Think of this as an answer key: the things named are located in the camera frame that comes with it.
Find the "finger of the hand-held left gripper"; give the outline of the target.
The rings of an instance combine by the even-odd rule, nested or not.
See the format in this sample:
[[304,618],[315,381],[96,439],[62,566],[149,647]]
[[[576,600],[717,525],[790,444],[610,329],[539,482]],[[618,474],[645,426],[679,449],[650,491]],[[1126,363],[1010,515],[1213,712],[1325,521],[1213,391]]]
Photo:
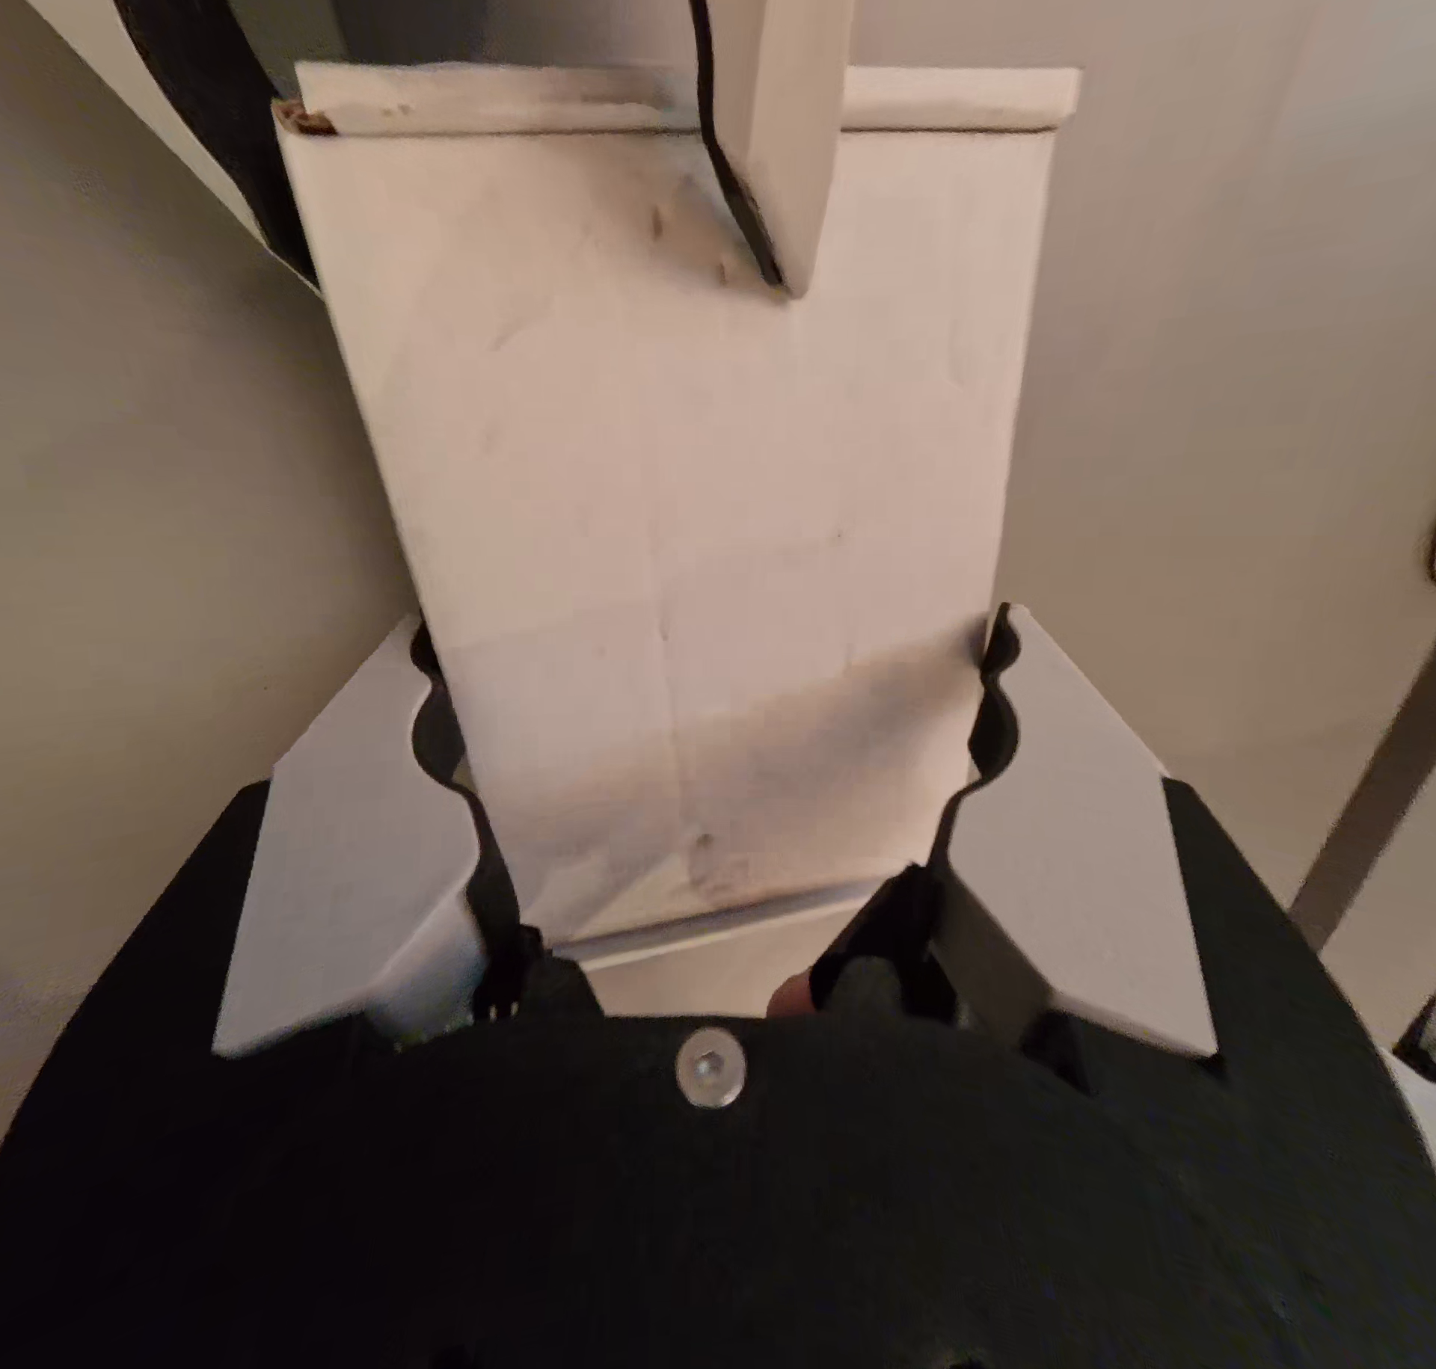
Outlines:
[[687,0],[699,133],[763,281],[802,297],[816,268],[856,0]]
[[266,252],[315,290],[283,94],[229,0],[26,0]]

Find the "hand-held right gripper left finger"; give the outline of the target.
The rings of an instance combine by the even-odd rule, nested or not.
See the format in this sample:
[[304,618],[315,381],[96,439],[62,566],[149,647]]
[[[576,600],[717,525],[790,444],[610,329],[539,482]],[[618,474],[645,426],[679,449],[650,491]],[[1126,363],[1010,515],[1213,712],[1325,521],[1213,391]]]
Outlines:
[[428,628],[404,615],[271,768],[215,1056],[344,1015],[400,1044],[475,1019],[521,925],[463,755]]

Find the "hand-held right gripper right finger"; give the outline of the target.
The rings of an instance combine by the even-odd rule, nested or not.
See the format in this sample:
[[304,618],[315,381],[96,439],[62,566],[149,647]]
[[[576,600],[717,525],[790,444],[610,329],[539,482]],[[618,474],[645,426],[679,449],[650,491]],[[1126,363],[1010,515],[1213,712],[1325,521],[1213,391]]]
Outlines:
[[1075,1015],[1184,1058],[1218,1050],[1167,806],[1167,771],[1023,606],[977,664],[975,780],[930,852],[888,878],[811,965],[833,1002],[883,961],[909,1015],[1019,1046]]

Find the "white cardboard box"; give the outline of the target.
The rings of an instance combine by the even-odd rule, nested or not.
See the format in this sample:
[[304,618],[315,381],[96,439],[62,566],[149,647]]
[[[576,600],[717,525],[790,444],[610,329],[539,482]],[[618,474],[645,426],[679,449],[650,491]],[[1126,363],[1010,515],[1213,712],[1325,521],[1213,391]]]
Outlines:
[[1075,68],[849,68],[811,290],[659,68],[301,63],[277,140],[523,920],[849,897],[971,775]]

